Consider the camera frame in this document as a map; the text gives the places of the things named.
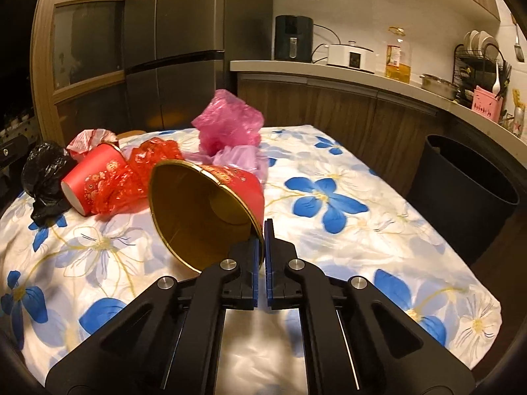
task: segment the red plastic bag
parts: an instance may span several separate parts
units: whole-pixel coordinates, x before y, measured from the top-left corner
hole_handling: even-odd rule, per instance
[[[150,175],[156,163],[183,160],[176,141],[152,138],[132,150],[128,164],[109,172],[99,182],[92,204],[93,214],[126,212],[141,199],[148,197]]]
[[[200,131],[200,151],[214,156],[226,146],[258,147],[262,140],[258,132],[264,125],[264,117],[232,93],[219,89],[192,125]]]

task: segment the kitchen countertop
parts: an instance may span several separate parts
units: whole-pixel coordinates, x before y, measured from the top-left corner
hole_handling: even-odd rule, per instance
[[[313,77],[325,80],[367,86],[381,91],[401,95],[425,104],[441,108],[474,126],[507,150],[523,167],[527,168],[527,144],[512,135],[497,123],[446,98],[386,77],[327,65],[305,64],[284,61],[232,61],[231,71],[251,73],[273,73],[296,77]]]

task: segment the gold rim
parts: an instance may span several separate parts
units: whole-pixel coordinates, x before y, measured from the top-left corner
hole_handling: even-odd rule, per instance
[[[164,236],[161,234],[161,231],[159,230],[159,225],[157,224],[157,219],[156,219],[154,213],[152,212],[152,195],[150,194],[150,191],[151,191],[151,188],[152,188],[152,179],[154,179],[154,176],[153,176],[154,173],[153,172],[156,170],[156,168],[158,166],[163,166],[163,165],[177,165],[177,166],[188,167],[189,169],[192,169],[192,170],[194,170],[194,171],[196,171],[198,173],[201,173],[201,174],[205,175],[208,179],[213,181],[218,187],[223,188],[226,192],[228,192],[234,199],[236,199],[238,201],[239,204],[241,204],[243,206],[243,209],[249,215],[249,218],[251,220],[252,226],[256,228],[258,239],[259,239],[261,245],[263,246],[263,244],[264,244],[264,232],[263,232],[262,228],[260,227],[260,223],[256,219],[255,215],[252,213],[251,209],[249,209],[249,207],[245,204],[245,202],[243,200],[241,200],[240,197],[230,187],[228,187],[227,185],[222,183],[214,175],[212,175],[207,170],[204,170],[199,165],[196,165],[194,163],[187,162],[187,161],[166,160],[166,161],[159,162],[159,163],[156,164],[156,166],[154,166],[154,169],[152,171],[152,175],[150,176],[149,185],[148,185],[148,191],[149,191],[149,193],[148,193],[148,203],[149,203],[149,206],[150,206],[150,214],[152,215],[152,219],[154,220],[155,230],[157,231],[157,233],[159,234],[159,236],[163,240],[163,243],[168,248],[170,253],[172,255],[174,255],[181,263],[183,263],[189,269],[194,270],[197,273],[201,273],[201,270],[193,268],[189,263],[187,263],[185,260],[183,260],[179,255],[177,255],[177,253],[172,249],[170,244],[166,241]],[[264,261],[264,255],[263,255],[261,250],[260,250],[260,256],[259,256],[259,260],[258,261],[259,261],[260,265],[262,265],[262,262]]]

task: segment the white rice cooker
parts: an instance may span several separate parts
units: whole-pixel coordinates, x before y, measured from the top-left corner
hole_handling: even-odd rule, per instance
[[[352,68],[375,74],[375,53],[360,47],[354,41],[349,44],[331,44],[328,49],[328,65]]]

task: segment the yellow oil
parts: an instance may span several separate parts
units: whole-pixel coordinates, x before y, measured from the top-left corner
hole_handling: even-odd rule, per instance
[[[393,80],[402,81],[403,83],[410,83],[410,73],[412,69],[408,65],[399,64],[398,67],[394,65],[386,65],[385,76]]]

